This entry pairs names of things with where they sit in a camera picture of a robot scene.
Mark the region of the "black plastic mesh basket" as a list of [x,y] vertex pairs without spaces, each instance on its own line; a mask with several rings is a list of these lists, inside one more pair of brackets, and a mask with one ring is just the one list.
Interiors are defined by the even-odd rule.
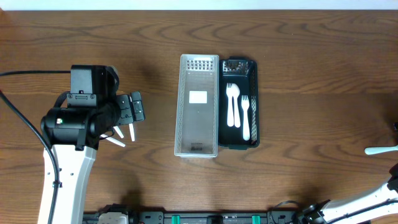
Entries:
[[[219,97],[218,97],[218,144],[229,149],[246,150],[258,147],[259,139],[259,94],[257,81],[257,63],[245,57],[230,57],[219,62]],[[226,95],[226,84],[235,83],[239,87],[238,98],[239,115],[241,126],[229,127],[227,125],[228,97]],[[249,131],[248,141],[243,139],[243,109],[241,97],[247,95],[249,98]]]

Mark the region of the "white plastic fork long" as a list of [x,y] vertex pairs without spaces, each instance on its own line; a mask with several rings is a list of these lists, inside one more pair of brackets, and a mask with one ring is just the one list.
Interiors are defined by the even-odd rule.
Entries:
[[226,95],[228,97],[228,109],[227,109],[227,125],[229,127],[234,126],[234,118],[233,118],[233,90],[232,84],[226,84]]

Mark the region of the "white plastic spoon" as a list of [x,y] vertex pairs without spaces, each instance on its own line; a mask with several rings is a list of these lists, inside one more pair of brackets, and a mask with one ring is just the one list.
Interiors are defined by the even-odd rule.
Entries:
[[232,84],[233,89],[233,100],[234,100],[234,126],[239,128],[241,126],[240,115],[239,115],[239,106],[238,106],[238,98],[240,95],[240,90],[237,84]]
[[122,131],[120,130],[120,128],[118,126],[113,126],[113,129],[115,130],[115,132],[118,134],[118,136],[123,139],[124,138],[124,134],[122,133]]
[[132,123],[129,124],[129,131],[130,131],[131,141],[134,142],[136,140],[136,137],[134,132],[134,125]]
[[113,143],[113,144],[116,144],[117,146],[121,146],[121,147],[125,147],[125,146],[126,146],[126,145],[125,145],[124,143],[122,143],[121,141],[118,141],[117,139],[112,138],[111,136],[108,136],[108,135],[106,135],[106,134],[102,134],[102,135],[100,136],[100,139],[105,139],[105,140],[107,140],[107,141],[109,141],[109,142],[111,142],[111,143]]

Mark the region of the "clear plastic mesh basket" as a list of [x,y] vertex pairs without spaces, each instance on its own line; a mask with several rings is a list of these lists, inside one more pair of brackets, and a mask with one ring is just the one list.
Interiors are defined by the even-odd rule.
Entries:
[[174,155],[218,155],[219,56],[180,57]]

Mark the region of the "pale green plastic fork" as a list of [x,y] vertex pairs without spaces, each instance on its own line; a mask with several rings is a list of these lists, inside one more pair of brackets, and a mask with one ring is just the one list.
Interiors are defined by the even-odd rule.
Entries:
[[398,151],[398,145],[383,146],[383,147],[367,147],[364,149],[364,152],[367,155],[382,154],[382,153],[391,152],[391,151]]

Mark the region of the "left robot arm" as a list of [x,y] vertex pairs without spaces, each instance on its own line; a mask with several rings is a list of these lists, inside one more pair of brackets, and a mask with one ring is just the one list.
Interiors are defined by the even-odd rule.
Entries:
[[50,150],[39,223],[81,223],[88,180],[104,134],[145,119],[141,94],[117,95],[115,67],[73,65],[71,89],[41,120]]

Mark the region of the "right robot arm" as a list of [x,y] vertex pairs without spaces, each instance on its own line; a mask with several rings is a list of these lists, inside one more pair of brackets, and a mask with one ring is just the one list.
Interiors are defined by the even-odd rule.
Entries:
[[295,223],[364,223],[397,213],[397,166],[380,187],[342,200],[316,203],[296,215]]

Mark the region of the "white plastic fork short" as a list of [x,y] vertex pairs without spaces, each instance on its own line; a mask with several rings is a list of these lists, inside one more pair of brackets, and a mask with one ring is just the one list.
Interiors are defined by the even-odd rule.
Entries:
[[250,131],[248,118],[249,98],[247,95],[241,97],[241,107],[243,109],[243,139],[248,141],[250,138]]

